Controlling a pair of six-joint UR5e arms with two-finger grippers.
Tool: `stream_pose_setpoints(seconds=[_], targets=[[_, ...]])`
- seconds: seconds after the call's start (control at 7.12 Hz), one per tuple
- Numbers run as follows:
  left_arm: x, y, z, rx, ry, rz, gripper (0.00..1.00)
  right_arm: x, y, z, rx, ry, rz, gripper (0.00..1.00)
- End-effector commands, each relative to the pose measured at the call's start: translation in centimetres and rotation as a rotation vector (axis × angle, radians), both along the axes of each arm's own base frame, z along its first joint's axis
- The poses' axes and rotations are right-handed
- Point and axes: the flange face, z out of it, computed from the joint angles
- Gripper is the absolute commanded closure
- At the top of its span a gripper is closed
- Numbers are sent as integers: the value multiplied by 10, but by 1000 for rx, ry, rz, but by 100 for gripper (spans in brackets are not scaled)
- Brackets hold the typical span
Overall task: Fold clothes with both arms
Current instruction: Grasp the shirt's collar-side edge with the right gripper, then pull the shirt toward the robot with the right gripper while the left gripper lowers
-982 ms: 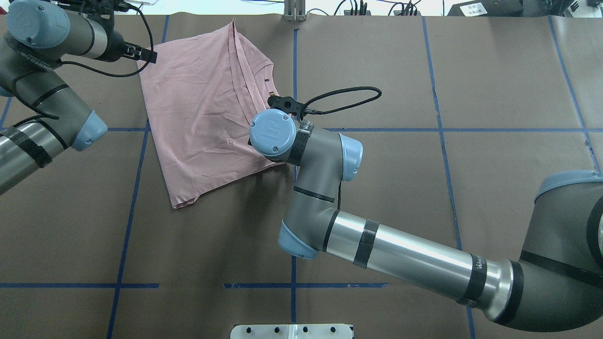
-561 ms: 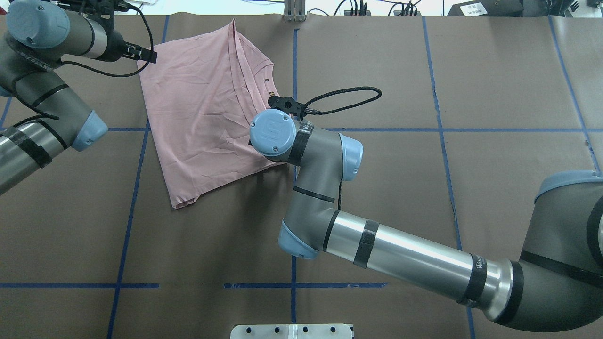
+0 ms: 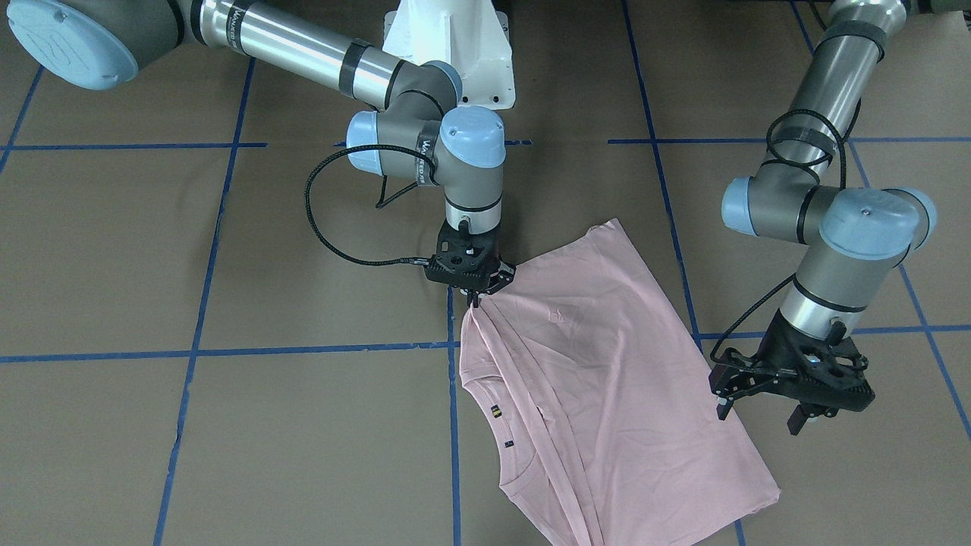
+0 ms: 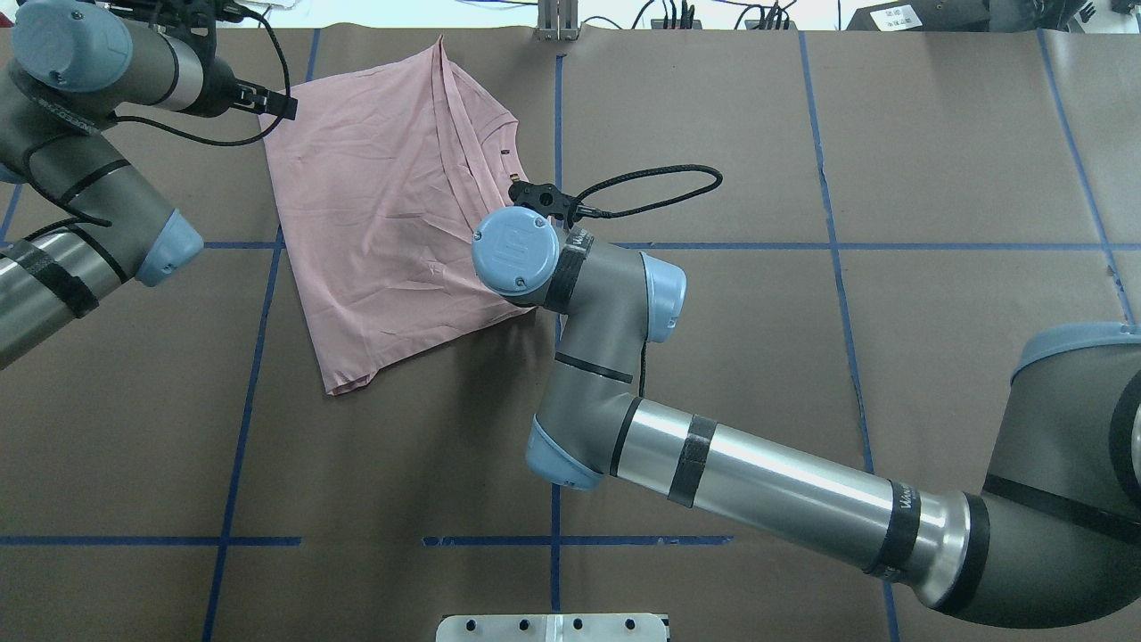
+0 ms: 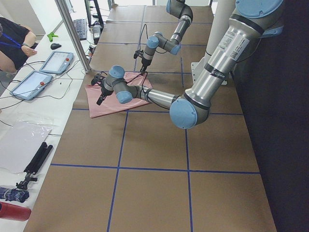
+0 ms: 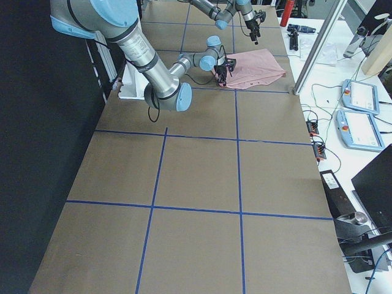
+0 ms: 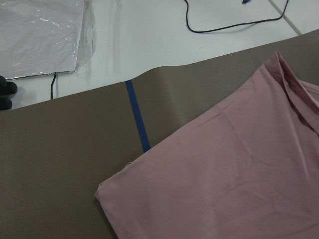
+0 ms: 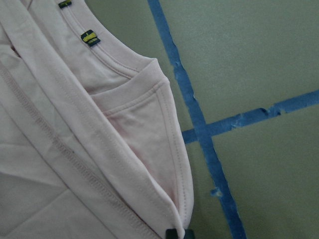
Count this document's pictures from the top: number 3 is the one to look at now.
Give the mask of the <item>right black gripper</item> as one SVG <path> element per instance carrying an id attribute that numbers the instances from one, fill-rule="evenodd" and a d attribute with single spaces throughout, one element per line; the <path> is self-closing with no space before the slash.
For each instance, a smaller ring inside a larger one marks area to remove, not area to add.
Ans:
<path id="1" fill-rule="evenodd" d="M 424 266 L 426 279 L 468 291 L 468 306 L 478 309 L 482 293 L 494 294 L 513 282 L 516 266 L 504 262 L 498 249 L 501 227 L 471 233 L 468 222 L 459 228 L 444 222 L 437 243 L 439 249 Z"/>

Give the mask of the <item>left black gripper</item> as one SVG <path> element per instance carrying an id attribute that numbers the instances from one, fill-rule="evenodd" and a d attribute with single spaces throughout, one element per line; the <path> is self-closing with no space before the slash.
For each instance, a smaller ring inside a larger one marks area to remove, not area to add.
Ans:
<path id="1" fill-rule="evenodd" d="M 797 436 L 810 417 L 835 410 L 861 412 L 876 397 L 865 378 L 869 360 L 839 318 L 815 338 L 777 312 L 752 356 L 728 347 L 713 356 L 713 363 L 709 384 L 718 395 L 719 421 L 725 421 L 740 397 L 777 394 L 801 405 L 787 419 L 788 431 Z"/>

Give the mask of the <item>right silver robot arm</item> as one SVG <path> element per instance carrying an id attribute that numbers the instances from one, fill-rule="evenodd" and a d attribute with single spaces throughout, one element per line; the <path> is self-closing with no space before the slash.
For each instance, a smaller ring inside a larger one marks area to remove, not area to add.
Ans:
<path id="1" fill-rule="evenodd" d="M 130 82 L 184 42 L 224 49 L 364 104 L 344 148 L 306 177 L 306 221 L 333 255 L 361 266 L 408 264 L 461 290 L 471 306 L 513 282 L 501 258 L 505 124 L 476 104 L 447 60 L 415 61 L 289 14 L 270 1 L 11 1 L 11 33 L 39 66 L 81 89 Z M 445 214 L 431 256 L 355 258 L 338 249 L 313 211 L 316 178 L 337 159 L 405 191 L 443 190 Z"/>

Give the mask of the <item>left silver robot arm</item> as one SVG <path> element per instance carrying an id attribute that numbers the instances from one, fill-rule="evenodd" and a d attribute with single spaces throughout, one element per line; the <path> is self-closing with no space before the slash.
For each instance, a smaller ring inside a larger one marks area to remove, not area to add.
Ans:
<path id="1" fill-rule="evenodd" d="M 719 419 L 743 397 L 780 395 L 797 401 L 787 427 L 798 435 L 811 419 L 863 411 L 876 397 L 852 333 L 891 270 L 932 235 L 937 211 L 915 189 L 849 186 L 847 142 L 865 86 L 912 10 L 909 1 L 832 2 L 797 94 L 767 128 L 759 170 L 726 187 L 726 228 L 806 252 L 770 290 L 784 299 L 755 353 L 721 342 L 711 350 Z"/>

